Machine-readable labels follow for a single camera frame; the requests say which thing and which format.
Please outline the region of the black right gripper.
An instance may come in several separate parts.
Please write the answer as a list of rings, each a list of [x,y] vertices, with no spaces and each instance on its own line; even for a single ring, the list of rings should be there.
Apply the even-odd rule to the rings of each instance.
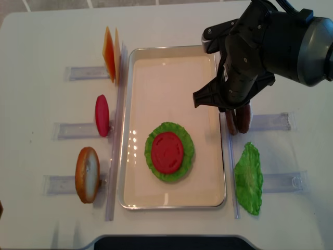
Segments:
[[[275,82],[263,66],[264,31],[275,6],[252,1],[240,18],[207,28],[207,54],[220,53],[216,77],[193,93],[194,107],[218,107],[221,112],[247,104]]]

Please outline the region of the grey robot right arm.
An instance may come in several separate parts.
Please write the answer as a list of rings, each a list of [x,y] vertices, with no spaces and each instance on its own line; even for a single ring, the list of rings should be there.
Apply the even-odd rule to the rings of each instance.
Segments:
[[[277,75],[309,87],[332,80],[332,20],[287,1],[252,1],[240,18],[206,28],[202,45],[221,59],[216,77],[193,94],[195,107],[240,108]]]

